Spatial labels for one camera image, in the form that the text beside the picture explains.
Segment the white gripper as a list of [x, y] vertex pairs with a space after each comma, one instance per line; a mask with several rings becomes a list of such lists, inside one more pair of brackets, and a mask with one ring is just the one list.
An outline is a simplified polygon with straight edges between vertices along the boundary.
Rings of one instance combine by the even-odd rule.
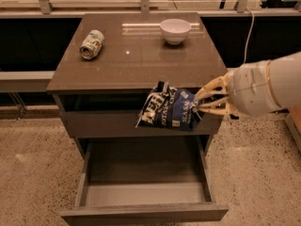
[[197, 109], [204, 113], [220, 116], [260, 116], [281, 109], [272, 90], [270, 79], [271, 60], [246, 63], [218, 76], [204, 85], [194, 97], [195, 101], [214, 95], [229, 95], [209, 103], [199, 104]]

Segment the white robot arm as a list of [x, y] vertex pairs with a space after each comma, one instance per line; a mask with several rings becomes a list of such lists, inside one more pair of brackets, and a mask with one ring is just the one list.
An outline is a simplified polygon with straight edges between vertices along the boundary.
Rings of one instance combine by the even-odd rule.
[[260, 116], [301, 105], [301, 52], [245, 63], [216, 77], [195, 95], [197, 110]]

